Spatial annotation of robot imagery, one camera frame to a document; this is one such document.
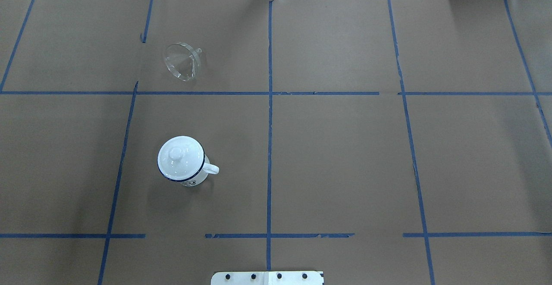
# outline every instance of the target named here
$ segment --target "lid knob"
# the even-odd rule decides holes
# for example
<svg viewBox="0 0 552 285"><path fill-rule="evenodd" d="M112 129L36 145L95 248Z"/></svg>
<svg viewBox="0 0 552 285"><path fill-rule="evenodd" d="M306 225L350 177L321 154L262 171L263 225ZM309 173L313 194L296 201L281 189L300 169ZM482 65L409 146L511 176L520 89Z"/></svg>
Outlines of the lid knob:
<svg viewBox="0 0 552 285"><path fill-rule="evenodd" d="M171 150L169 150L169 158L171 158L172 161L179 161L184 156L184 150L180 147L172 147Z"/></svg>

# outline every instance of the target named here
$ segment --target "white mug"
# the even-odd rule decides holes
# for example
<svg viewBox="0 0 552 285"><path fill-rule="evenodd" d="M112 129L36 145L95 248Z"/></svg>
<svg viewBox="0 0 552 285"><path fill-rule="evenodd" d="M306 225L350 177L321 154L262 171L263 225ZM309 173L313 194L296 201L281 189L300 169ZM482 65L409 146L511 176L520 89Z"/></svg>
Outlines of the white mug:
<svg viewBox="0 0 552 285"><path fill-rule="evenodd" d="M189 136L177 136L165 142L157 155L157 167L166 179L191 187L201 184L209 174L218 174L203 146Z"/></svg>

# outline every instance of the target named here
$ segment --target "gray table surface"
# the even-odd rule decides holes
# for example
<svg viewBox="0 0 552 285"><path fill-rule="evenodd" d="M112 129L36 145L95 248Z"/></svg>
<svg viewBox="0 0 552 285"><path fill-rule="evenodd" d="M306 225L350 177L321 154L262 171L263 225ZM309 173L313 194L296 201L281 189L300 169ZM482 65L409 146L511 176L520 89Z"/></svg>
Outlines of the gray table surface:
<svg viewBox="0 0 552 285"><path fill-rule="evenodd" d="M550 1L0 0L0 284L552 284Z"/></svg>

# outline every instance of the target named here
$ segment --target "white lid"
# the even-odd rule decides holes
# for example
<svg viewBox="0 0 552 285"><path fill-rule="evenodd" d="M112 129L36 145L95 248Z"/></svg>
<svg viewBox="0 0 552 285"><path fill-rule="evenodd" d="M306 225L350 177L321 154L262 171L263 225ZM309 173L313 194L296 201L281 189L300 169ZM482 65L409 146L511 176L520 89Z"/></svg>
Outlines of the white lid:
<svg viewBox="0 0 552 285"><path fill-rule="evenodd" d="M191 179L201 171L203 163L203 147L189 136L177 136L168 140L157 156L160 172L173 181Z"/></svg>

